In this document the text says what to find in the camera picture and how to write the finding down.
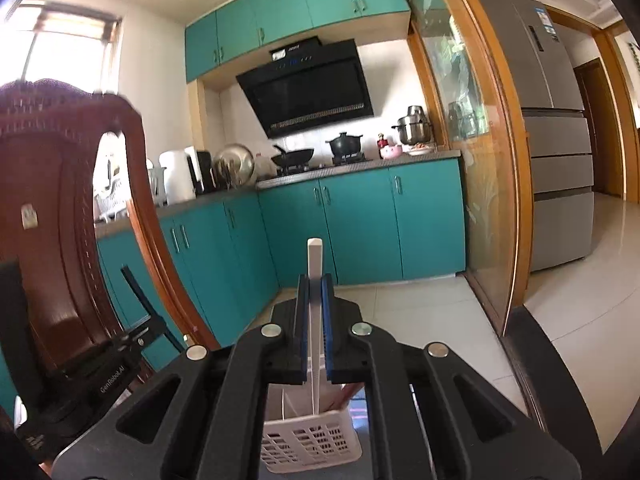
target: wooden chair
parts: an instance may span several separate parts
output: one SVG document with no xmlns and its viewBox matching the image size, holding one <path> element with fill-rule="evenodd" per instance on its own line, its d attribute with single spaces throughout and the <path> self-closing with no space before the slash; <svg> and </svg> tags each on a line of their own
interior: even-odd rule
<svg viewBox="0 0 640 480">
<path fill-rule="evenodd" d="M 100 272 L 93 220 L 92 178 L 106 132 L 126 138 L 127 208 L 165 309 L 196 343 L 220 347 L 162 237 L 140 115 L 114 94 L 87 94 L 53 80 L 14 82 L 0 88 L 0 261 L 19 261 L 48 370 L 122 332 Z"/>
</svg>

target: bottle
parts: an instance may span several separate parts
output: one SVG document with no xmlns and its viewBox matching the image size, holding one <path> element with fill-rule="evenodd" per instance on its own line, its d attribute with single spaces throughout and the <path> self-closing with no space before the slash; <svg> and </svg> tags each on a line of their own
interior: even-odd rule
<svg viewBox="0 0 640 480">
<path fill-rule="evenodd" d="M 382 154 L 380 153 L 380 150 L 381 150 L 382 148 L 384 148 L 385 146 L 388 146 L 388 145 L 389 145 L 388 140 L 386 140 L 386 139 L 385 139 L 385 136 L 384 136 L 383 134 L 378 134 L 378 142 L 377 142 L 377 145 L 378 145 L 378 156 L 379 156 L 380 158 L 382 158 Z"/>
</svg>

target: pink bowl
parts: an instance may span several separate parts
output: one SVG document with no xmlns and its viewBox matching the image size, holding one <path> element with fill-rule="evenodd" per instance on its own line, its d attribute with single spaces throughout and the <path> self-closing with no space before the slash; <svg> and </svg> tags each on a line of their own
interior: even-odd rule
<svg viewBox="0 0 640 480">
<path fill-rule="evenodd" d="M 396 158 L 402 155 L 402 146 L 400 144 L 385 146 L 380 150 L 380 155 L 382 155 L 382 158 Z"/>
</svg>

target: white handle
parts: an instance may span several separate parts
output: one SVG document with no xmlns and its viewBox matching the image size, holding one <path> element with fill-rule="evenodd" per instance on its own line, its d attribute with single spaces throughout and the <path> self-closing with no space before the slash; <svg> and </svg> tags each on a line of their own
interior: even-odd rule
<svg viewBox="0 0 640 480">
<path fill-rule="evenodd" d="M 322 278 L 322 238 L 306 241 L 306 267 L 309 280 Z M 314 415 L 320 413 L 320 354 L 322 353 L 322 304 L 319 298 L 309 301 L 309 337 L 311 354 L 311 392 Z"/>
</svg>

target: tile floor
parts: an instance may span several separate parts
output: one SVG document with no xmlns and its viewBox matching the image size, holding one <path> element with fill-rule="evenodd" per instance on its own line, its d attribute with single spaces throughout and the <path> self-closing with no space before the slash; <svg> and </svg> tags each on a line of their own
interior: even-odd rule
<svg viewBox="0 0 640 480">
<path fill-rule="evenodd" d="M 526 306 L 607 449 L 640 395 L 640 205 L 596 193 L 591 254 L 533 273 Z"/>
<path fill-rule="evenodd" d="M 274 303 L 294 298 L 284 289 Z M 414 282 L 337 286 L 336 296 L 360 306 L 364 320 L 390 332 L 396 340 L 423 348 L 442 341 L 526 413 L 511 365 L 466 279 L 445 276 Z M 268 321 L 265 309 L 254 321 Z"/>
</svg>

